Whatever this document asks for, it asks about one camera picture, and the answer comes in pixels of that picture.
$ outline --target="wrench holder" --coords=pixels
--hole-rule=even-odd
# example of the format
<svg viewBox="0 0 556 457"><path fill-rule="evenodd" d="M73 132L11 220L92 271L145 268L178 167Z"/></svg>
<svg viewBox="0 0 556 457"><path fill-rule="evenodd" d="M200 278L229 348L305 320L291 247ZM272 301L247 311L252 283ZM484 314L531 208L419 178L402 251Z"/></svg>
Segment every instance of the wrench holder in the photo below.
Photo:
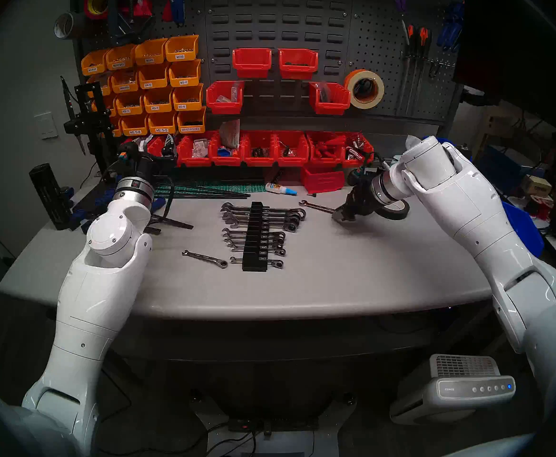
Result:
<svg viewBox="0 0 556 457"><path fill-rule="evenodd" d="M261 255L261 225L263 224L263 203L253 201L251 214L246 229L246 241L242 254L242 270L244 272L267 272L267 252Z"/></svg>

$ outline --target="white wall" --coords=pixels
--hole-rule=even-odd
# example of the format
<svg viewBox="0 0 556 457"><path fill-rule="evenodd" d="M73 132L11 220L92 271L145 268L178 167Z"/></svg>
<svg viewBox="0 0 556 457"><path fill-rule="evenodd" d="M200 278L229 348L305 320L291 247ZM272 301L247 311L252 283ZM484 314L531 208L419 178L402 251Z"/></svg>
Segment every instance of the white wall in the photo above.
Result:
<svg viewBox="0 0 556 457"><path fill-rule="evenodd" d="M68 115L60 75L71 89L79 83L72 42L53 34L68 6L68 0L12 0L0 16L0 239L15 255L48 220L28 172L48 162L60 186L77 189L94 163L62 127ZM59 136L41 140L33 116L46 111Z"/></svg>

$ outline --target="gray pegboard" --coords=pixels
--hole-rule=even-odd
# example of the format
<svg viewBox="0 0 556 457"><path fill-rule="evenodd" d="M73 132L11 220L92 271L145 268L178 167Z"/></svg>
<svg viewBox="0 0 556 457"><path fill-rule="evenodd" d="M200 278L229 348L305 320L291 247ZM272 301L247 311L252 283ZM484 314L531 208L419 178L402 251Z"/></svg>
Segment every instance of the gray pegboard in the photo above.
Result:
<svg viewBox="0 0 556 457"><path fill-rule="evenodd" d="M156 21L149 38L199 35L198 58L204 59L204 88L217 80L237 79L231 66L232 50L272 49L272 68L267 79L246 82L243 116L314 116L309 105L308 82L281 80L279 48L318 51L318 71L314 81L343 83L345 76L357 68L376 72L386 87L384 99L376 108L367 111L351 107L344 117L394 116L403 71L404 38L401 16L393 0L185 0L183 27L162 21L167 0L151 1ZM404 20L407 24L431 28L433 45L429 57L453 64L456 54L442 52L435 45L442 26L443 10L452 1L456 0L408 0ZM108 45L106 26L101 26L96 37L84 40L84 54ZM428 70L429 64L426 64L422 93L408 119L440 124L447 115L454 93L454 69L442 67L433 81L428 79ZM405 102L412 75L413 61ZM403 114L404 104L399 117Z"/></svg>
<svg viewBox="0 0 556 457"><path fill-rule="evenodd" d="M436 39L442 28L444 10L452 1L457 0L407 0L407 9L403 15L396 9L394 0L353 0L347 54L348 68L371 70L381 77L385 86L384 98L375 108L366 110L367 114L382 116L395 114L404 72L402 52L405 43L401 19L407 26L413 24L416 27L425 26L432 30L433 42L428 56L430 60L441 60L449 65L455 64L457 54L443 52L442 48L436 45ZM416 95L422 62L418 62L415 82L412 81L414 66L415 62L411 60L399 116L404 116L412 83L414 84L412 103ZM456 87L452 81L454 67L442 66L433 79L428 78L429 67L429 63L423 67L420 97L409 115L414 119L443 121Z"/></svg>

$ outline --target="gray table surface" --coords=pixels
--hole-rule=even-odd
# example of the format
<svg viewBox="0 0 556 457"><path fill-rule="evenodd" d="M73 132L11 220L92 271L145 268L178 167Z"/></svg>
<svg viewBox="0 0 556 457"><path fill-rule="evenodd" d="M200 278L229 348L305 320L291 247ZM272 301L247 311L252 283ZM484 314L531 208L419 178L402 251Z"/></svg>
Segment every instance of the gray table surface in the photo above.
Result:
<svg viewBox="0 0 556 457"><path fill-rule="evenodd" d="M298 207L301 199L333 207L349 191L307 196L254 193L272 207ZM174 200L170 217L193 230L161 226L133 313L173 319L252 320L328 318L420 311L491 296L472 257L435 223L417 199L403 221L376 215L338 224L307 209L296 233L287 233L283 270L243 272L184 257L185 249L228 260L219 210L226 200ZM55 306L62 281L83 249L81 230L57 231L49 222L18 256L0 284L11 296Z"/></svg>

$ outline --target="tape roll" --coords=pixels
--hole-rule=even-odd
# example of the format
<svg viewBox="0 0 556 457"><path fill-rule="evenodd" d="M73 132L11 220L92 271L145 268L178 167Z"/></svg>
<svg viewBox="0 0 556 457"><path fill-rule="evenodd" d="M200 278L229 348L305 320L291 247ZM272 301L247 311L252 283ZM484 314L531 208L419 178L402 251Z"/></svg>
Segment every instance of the tape roll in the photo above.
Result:
<svg viewBox="0 0 556 457"><path fill-rule="evenodd" d="M384 82L377 73L355 70L344 81L350 92L350 103L356 108L368 110L379 104L384 97Z"/></svg>
<svg viewBox="0 0 556 457"><path fill-rule="evenodd" d="M105 20L108 16L108 0L84 0L84 12L91 20Z"/></svg>

